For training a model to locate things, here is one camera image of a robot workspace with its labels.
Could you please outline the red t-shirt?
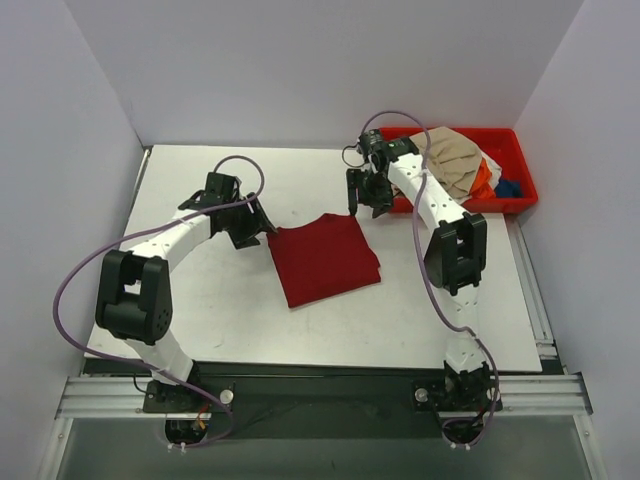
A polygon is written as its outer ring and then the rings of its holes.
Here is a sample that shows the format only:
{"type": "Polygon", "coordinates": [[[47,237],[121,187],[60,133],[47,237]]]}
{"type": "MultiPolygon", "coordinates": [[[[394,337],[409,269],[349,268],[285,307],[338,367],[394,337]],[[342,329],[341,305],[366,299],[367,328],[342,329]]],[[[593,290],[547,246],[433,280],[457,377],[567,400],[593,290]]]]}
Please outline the red t-shirt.
{"type": "Polygon", "coordinates": [[[325,213],[267,241],[291,309],[381,281],[380,262],[353,216],[325,213]]]}

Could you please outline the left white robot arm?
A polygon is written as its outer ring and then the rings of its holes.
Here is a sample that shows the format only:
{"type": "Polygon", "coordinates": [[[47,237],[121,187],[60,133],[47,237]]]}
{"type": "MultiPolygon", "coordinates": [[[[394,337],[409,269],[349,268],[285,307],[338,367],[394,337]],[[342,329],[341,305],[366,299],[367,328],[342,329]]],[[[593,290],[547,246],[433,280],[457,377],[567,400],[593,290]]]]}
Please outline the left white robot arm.
{"type": "Polygon", "coordinates": [[[194,193],[179,205],[170,227],[127,249],[112,249],[102,259],[96,324],[124,341],[166,386],[166,398],[182,412],[202,399],[196,364],[171,332],[173,299],[170,274],[196,247],[226,233],[234,248],[257,246],[257,236],[273,233],[257,195],[194,193]]]}

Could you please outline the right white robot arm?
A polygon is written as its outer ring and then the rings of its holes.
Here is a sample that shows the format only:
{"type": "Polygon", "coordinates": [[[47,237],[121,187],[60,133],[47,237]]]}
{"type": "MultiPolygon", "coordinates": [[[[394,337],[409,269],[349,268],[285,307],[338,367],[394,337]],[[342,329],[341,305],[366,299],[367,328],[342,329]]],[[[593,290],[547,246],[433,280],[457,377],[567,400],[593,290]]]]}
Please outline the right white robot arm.
{"type": "Polygon", "coordinates": [[[418,153],[400,156],[381,150],[366,153],[360,166],[346,172],[348,209],[371,209],[378,218],[400,194],[412,207],[412,235],[418,266],[436,314],[449,329],[444,354],[443,395],[465,408],[479,387],[490,382],[491,360],[482,349],[477,312],[479,285],[486,267],[488,228],[450,197],[418,153]]]}

